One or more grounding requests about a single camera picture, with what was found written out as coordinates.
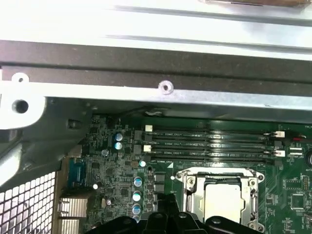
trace cpu socket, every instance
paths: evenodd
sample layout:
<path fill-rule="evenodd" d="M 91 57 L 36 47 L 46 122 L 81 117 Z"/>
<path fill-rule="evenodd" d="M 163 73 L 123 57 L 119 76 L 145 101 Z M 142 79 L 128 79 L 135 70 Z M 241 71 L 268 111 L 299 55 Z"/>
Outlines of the cpu socket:
<path fill-rule="evenodd" d="M 259 232 L 258 183 L 262 173 L 245 168 L 191 167 L 177 172 L 183 183 L 183 211 L 205 222 L 222 216 Z"/>

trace green circuit board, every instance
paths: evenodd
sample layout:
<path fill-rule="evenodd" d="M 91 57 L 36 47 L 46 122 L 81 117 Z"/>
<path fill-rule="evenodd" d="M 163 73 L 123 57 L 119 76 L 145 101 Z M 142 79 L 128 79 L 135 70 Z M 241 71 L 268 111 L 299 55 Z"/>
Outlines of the green circuit board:
<path fill-rule="evenodd" d="M 125 117 L 112 125 L 106 116 L 93 116 L 82 158 L 72 159 L 73 166 L 83 167 L 83 176 L 69 176 L 72 187 L 102 184 L 94 206 L 88 209 L 85 231 L 98 221 L 122 215 L 139 220 L 143 212 L 155 209 L 159 193 L 175 194 L 182 209 L 178 171 L 230 167 L 251 168 L 265 175 L 258 187 L 258 220 L 264 233 L 311 234 L 312 168 L 305 155 L 312 143 L 285 143 L 268 135 L 285 130 L 312 139 L 312 125 L 304 124 Z M 134 211 L 135 204 L 139 209 Z"/>

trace capacitor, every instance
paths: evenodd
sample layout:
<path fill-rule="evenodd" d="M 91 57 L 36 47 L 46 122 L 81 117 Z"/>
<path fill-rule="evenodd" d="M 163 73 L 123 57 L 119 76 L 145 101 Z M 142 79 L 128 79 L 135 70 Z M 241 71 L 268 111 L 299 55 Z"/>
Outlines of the capacitor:
<path fill-rule="evenodd" d="M 117 133 L 117 134 L 115 135 L 115 140 L 116 140 L 116 141 L 121 141 L 122 139 L 123 139 L 123 136 L 122 136 L 121 133 Z"/>
<path fill-rule="evenodd" d="M 142 183 L 143 182 L 142 182 L 142 178 L 141 177 L 136 177 L 134 179 L 134 184 L 135 184 L 136 187 L 141 187 Z"/>
<path fill-rule="evenodd" d="M 139 163 L 140 167 L 145 167 L 146 166 L 146 162 L 141 160 Z"/>
<path fill-rule="evenodd" d="M 121 148 L 122 148 L 122 144 L 120 142 L 116 142 L 115 149 L 121 150 Z"/>
<path fill-rule="evenodd" d="M 312 167 L 312 150 L 306 152 L 304 160 L 309 167 Z"/>
<path fill-rule="evenodd" d="M 109 154 L 108 150 L 102 150 L 101 151 L 101 155 L 104 156 L 104 157 L 108 156 L 108 154 Z"/>
<path fill-rule="evenodd" d="M 139 216 L 135 215 L 135 216 L 133 216 L 132 218 L 133 218 L 137 223 L 139 223 L 139 221 L 140 221 L 140 217 L 139 217 Z"/>
<path fill-rule="evenodd" d="M 106 200 L 106 205 L 111 206 L 114 204 L 114 202 L 115 202 L 115 198 L 110 197 Z"/>
<path fill-rule="evenodd" d="M 98 182 L 95 183 L 92 187 L 93 187 L 95 190 L 97 190 L 98 188 L 102 187 L 102 182 L 101 182 L 101 181 L 98 181 Z"/>
<path fill-rule="evenodd" d="M 141 193 L 140 191 L 135 191 L 132 195 L 133 201 L 140 201 L 141 200 Z"/>
<path fill-rule="evenodd" d="M 132 213 L 138 215 L 141 213 L 141 206 L 139 204 L 134 204 L 132 207 Z"/>

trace motherboard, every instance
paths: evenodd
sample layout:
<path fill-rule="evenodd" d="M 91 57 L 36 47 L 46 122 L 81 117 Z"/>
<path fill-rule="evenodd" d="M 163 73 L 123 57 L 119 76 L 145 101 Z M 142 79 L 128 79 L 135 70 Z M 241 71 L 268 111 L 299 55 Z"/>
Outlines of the motherboard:
<path fill-rule="evenodd" d="M 94 115 L 68 187 L 93 187 L 84 231 L 140 221 L 158 196 L 200 221 L 218 215 L 266 234 L 312 233 L 312 125 Z"/>

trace mesh grille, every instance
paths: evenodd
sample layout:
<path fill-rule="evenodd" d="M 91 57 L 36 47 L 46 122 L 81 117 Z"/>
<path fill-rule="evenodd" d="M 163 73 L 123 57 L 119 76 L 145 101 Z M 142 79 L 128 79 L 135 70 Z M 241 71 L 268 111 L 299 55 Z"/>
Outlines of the mesh grille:
<path fill-rule="evenodd" d="M 55 172 L 0 193 L 0 234 L 49 234 Z"/>

